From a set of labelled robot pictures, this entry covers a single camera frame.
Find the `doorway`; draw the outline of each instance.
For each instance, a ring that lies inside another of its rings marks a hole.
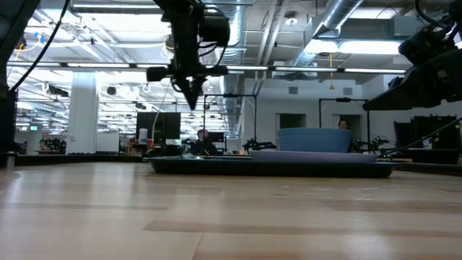
[[[276,146],[279,147],[279,140],[277,138],[277,132],[280,129],[290,128],[304,128],[306,127],[306,115],[305,114],[276,114]]]
[[[361,115],[339,115],[339,121],[345,120],[348,123],[348,130],[352,132],[352,140],[361,139]]]

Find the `person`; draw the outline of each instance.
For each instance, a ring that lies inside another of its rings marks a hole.
[[[340,121],[339,121],[339,129],[348,130],[348,122],[347,122],[347,120],[340,119]]]
[[[340,119],[340,121],[339,121],[339,129],[348,130],[348,122],[347,122],[347,120]],[[349,146],[348,146],[348,152],[352,152],[353,146],[354,146],[353,141],[350,140],[349,141]]]
[[[209,131],[206,129],[200,129],[197,131],[198,140],[191,144],[191,153],[193,155],[218,155],[218,149],[208,139]]]

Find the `floor plank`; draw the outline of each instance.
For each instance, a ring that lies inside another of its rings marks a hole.
[[[462,259],[462,178],[0,172],[2,259]]]

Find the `blue bin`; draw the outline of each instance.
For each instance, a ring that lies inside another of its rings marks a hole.
[[[281,129],[277,132],[280,151],[348,152],[352,132],[343,129]]]

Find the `air duct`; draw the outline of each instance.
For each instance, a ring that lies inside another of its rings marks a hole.
[[[313,36],[326,33],[330,30],[338,30],[345,23],[363,0],[330,0],[324,13],[311,18],[307,24],[305,38],[307,45]],[[290,66],[308,66],[314,60],[317,53],[303,49],[293,60]],[[298,74],[291,73],[284,76],[285,79],[294,80]]]
[[[219,9],[225,13],[225,16],[230,18],[231,36],[229,47],[243,47],[243,25],[244,25],[244,8],[242,6],[220,5]],[[240,48],[226,50],[223,55],[222,64],[242,64],[243,51]],[[238,93],[237,86],[239,84],[239,74],[228,74],[224,78],[224,93]],[[236,109],[236,102],[233,99],[225,99],[225,110],[229,116],[228,126],[230,129],[229,136],[233,137],[237,131],[239,123],[240,109]]]

